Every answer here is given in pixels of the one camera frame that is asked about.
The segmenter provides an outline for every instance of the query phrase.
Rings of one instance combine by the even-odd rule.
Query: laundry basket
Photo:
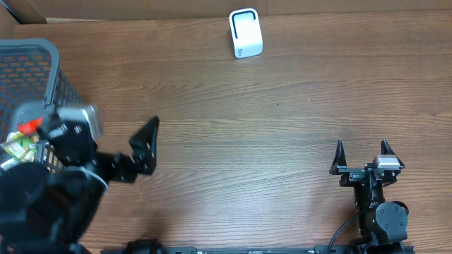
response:
[[[44,39],[0,40],[0,140],[17,131],[18,123],[43,116],[81,98],[59,68],[57,48]],[[48,143],[38,142],[34,162],[58,170],[62,164]],[[2,152],[0,162],[11,157]]]

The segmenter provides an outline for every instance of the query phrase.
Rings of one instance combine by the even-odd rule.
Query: white device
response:
[[[261,25],[256,10],[245,8],[231,12],[229,24],[235,57],[244,58],[262,53]]]

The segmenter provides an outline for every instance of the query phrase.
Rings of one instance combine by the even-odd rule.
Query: plastic basket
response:
[[[0,140],[17,131],[18,123],[41,116],[44,120],[57,107],[81,98],[59,68],[57,48],[44,39],[0,40]],[[5,152],[0,161],[10,159]],[[46,143],[37,144],[35,162],[48,169],[63,166]]]

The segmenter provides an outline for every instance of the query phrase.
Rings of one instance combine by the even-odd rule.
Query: brown wall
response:
[[[253,7],[261,15],[450,9],[452,0],[28,0],[45,18],[134,20],[228,16]]]
[[[9,12],[0,4],[0,39],[11,38],[14,26],[18,23]]]

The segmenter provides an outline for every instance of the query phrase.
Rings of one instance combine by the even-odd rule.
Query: wooden table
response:
[[[101,150],[161,118],[157,171],[113,183],[82,243],[198,248],[327,243],[354,213],[330,176],[336,141],[360,167],[387,138],[406,168],[418,253],[452,251],[452,12],[261,17],[262,55],[233,57],[227,18],[20,25],[43,37],[104,113]],[[351,228],[338,239],[357,236]]]

